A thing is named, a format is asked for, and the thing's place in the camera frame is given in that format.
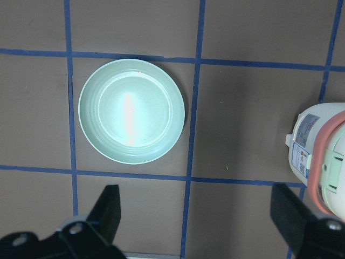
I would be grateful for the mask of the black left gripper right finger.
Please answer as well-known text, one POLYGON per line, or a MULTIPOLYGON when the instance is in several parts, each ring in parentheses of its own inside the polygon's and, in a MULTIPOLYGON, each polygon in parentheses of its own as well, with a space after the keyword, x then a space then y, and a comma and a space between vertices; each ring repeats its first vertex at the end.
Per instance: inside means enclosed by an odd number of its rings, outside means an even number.
POLYGON ((344 258, 344 222, 317 217, 286 184, 272 186, 270 217, 296 258, 344 258))

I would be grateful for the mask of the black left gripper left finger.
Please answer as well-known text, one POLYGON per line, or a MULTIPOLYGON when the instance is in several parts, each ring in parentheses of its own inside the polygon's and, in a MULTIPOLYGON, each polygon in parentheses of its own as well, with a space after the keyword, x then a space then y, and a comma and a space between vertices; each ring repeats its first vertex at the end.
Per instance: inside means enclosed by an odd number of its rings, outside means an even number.
POLYGON ((118 185, 107 185, 86 219, 61 229, 59 239, 67 248, 67 258, 120 258, 113 245, 121 220, 118 185))

